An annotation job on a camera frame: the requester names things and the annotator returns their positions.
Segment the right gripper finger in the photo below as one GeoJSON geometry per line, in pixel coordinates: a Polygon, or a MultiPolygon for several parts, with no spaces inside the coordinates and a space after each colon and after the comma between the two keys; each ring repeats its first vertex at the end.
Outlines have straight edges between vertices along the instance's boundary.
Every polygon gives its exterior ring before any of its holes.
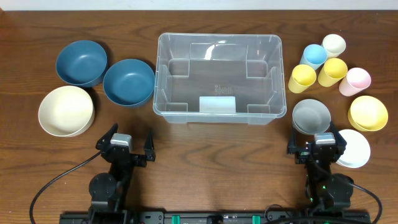
{"type": "Polygon", "coordinates": [[[297,146],[297,132],[294,127],[292,127],[292,134],[290,135],[288,144],[287,144],[287,154],[295,154],[299,151],[299,147],[297,146]]]}
{"type": "Polygon", "coordinates": [[[346,140],[342,137],[342,135],[339,133],[333,122],[330,122],[330,131],[333,133],[335,137],[335,143],[338,148],[338,154],[343,155],[344,151],[346,149],[347,142],[346,140]]]}

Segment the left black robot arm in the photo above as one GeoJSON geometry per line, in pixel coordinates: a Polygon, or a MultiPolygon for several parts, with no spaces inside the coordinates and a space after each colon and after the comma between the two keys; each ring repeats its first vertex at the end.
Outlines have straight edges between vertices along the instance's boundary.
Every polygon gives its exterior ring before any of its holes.
{"type": "Polygon", "coordinates": [[[108,172],[100,173],[90,181],[89,224],[137,222],[136,214],[125,209],[124,204],[134,169],[145,167],[148,161],[155,161],[153,135],[147,135],[143,154],[133,154],[131,136],[120,134],[117,130],[118,125],[114,124],[96,143],[96,149],[111,167],[108,172]]]}

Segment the white small bowl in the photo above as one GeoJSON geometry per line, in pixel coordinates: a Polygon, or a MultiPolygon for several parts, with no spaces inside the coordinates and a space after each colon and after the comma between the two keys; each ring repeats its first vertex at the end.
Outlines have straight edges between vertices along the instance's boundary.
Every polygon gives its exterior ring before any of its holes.
{"type": "Polygon", "coordinates": [[[371,156],[368,140],[361,133],[352,129],[344,129],[339,131],[339,133],[347,145],[343,155],[340,156],[336,163],[352,169],[364,166],[371,156]]]}

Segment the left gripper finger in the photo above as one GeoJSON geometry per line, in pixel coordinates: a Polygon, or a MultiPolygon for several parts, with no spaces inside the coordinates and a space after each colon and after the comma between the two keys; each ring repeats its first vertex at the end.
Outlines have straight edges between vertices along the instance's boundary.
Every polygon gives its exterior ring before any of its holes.
{"type": "Polygon", "coordinates": [[[155,149],[153,142],[153,134],[152,131],[149,131],[145,144],[144,144],[144,153],[147,161],[154,162],[155,161],[155,149]]]}
{"type": "Polygon", "coordinates": [[[97,142],[95,148],[99,151],[107,151],[111,146],[111,139],[117,133],[118,124],[114,123],[108,132],[106,132],[97,142]]]}

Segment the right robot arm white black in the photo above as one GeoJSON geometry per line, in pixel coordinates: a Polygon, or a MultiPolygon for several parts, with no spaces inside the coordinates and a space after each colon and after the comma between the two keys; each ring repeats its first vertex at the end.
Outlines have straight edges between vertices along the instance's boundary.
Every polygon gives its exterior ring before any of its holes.
{"type": "Polygon", "coordinates": [[[304,146],[297,145],[297,130],[287,144],[287,153],[295,156],[296,164],[307,169],[306,194],[312,201],[306,209],[308,215],[336,213],[351,205],[353,179],[343,174],[332,174],[330,165],[344,154],[347,142],[330,123],[330,131],[314,135],[304,146]]]}

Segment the light blue cup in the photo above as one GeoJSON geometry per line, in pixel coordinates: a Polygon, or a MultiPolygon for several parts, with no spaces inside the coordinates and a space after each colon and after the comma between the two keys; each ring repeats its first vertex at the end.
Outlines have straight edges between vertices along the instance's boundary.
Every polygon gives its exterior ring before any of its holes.
{"type": "Polygon", "coordinates": [[[310,44],[302,54],[300,64],[308,65],[314,70],[317,70],[327,60],[327,52],[321,45],[310,44]]]}

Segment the grey small bowl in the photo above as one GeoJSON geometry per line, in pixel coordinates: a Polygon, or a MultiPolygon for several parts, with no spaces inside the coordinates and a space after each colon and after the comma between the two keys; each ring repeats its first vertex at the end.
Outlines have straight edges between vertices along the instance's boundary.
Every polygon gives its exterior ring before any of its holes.
{"type": "Polygon", "coordinates": [[[330,126],[331,114],[320,101],[306,99],[298,102],[292,112],[293,127],[302,134],[324,133],[330,126]]]}

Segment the yellow small bowl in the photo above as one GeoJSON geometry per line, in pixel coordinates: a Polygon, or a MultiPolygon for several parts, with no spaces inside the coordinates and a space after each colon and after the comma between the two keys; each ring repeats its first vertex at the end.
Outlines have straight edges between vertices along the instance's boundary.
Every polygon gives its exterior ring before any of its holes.
{"type": "Polygon", "coordinates": [[[359,96],[348,110],[348,120],[359,131],[379,131],[388,122],[388,111],[377,98],[359,96]]]}

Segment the pink cup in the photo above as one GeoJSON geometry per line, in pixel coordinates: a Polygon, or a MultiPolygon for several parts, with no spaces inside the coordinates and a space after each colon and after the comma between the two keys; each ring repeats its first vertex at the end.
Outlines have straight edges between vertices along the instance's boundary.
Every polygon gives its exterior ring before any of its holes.
{"type": "Polygon", "coordinates": [[[344,96],[353,96],[371,85],[371,76],[363,68],[351,68],[339,85],[339,91],[344,96]]]}

